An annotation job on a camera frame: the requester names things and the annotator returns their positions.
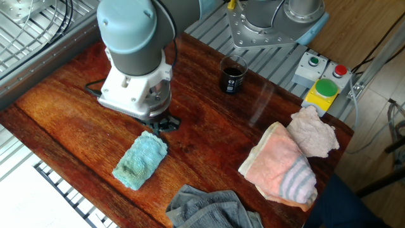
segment blue stripe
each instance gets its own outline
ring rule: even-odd
[[[294,201],[295,201],[295,202],[297,201],[298,191],[300,190],[300,188],[303,187],[303,185],[305,185],[305,184],[308,182],[308,180],[309,180],[311,177],[315,177],[315,174],[314,174],[314,173],[309,173],[309,174],[301,181],[301,183],[298,184],[298,186],[297,186],[297,188],[296,188],[296,191],[294,192]]]
[[[303,166],[294,174],[294,176],[292,177],[288,187],[286,188],[286,192],[285,192],[285,199],[288,200],[292,200],[289,198],[289,191],[291,190],[292,185],[295,183],[297,177],[299,176],[299,174],[304,171],[306,168],[308,168],[308,166],[304,163]]]
[[[283,188],[282,186],[285,184],[285,178],[287,178],[287,174],[297,165],[298,162],[300,162],[302,160],[302,155],[299,156],[296,161],[294,162],[294,164],[292,164],[292,166],[290,167],[290,169],[284,174],[283,180],[281,181],[280,184],[280,189],[278,190],[278,196],[281,198],[284,198],[284,192],[283,192]]]

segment dark liquid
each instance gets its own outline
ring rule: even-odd
[[[220,79],[220,89],[229,94],[239,92],[243,81],[243,76],[238,77],[239,75],[242,75],[242,72],[238,68],[230,67],[223,69]]]

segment green button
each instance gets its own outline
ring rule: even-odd
[[[318,64],[318,63],[319,63],[319,59],[317,59],[317,58],[315,58],[315,57],[312,57],[312,58],[311,58],[311,62],[314,63],[314,64]]]
[[[315,85],[316,91],[322,96],[331,97],[337,94],[337,86],[335,82],[329,79],[320,79]]]
[[[309,63],[311,66],[316,67],[316,66],[318,66],[319,59],[318,59],[318,58],[315,58],[315,57],[311,57],[311,58],[309,59],[308,63]]]

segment folded towel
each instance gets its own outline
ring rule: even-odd
[[[184,185],[166,209],[178,228],[263,228],[258,213],[247,212],[233,191],[205,193]]]
[[[319,119],[314,106],[301,108],[291,118],[287,131],[305,156],[326,158],[331,149],[339,149],[335,132]]]
[[[306,211],[317,196],[316,179],[306,157],[285,127],[276,122],[253,147],[239,172],[268,200]]]
[[[155,135],[144,131],[125,152],[113,175],[125,187],[138,190],[167,154],[167,145]]]

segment emergency stop button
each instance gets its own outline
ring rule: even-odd
[[[347,68],[344,65],[337,65],[333,71],[333,76],[337,77],[338,79],[343,77],[345,74],[347,74]]]

